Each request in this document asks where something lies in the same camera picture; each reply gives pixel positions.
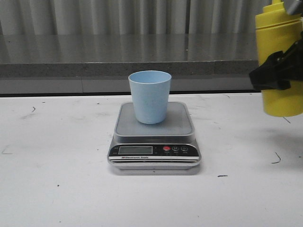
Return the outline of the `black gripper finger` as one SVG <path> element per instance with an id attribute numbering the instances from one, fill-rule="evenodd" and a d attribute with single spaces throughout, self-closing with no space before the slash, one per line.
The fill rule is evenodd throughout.
<path id="1" fill-rule="evenodd" d="M 303 40 L 295 41 L 285 52 L 270 54 L 266 61 L 249 73 L 256 90 L 287 90 L 292 81 L 303 80 Z"/>

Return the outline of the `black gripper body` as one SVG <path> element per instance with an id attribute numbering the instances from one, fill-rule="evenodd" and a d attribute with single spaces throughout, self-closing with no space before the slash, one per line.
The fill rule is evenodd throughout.
<path id="1" fill-rule="evenodd" d="M 303 0 L 285 0 L 285 9 L 288 15 L 303 13 Z"/>

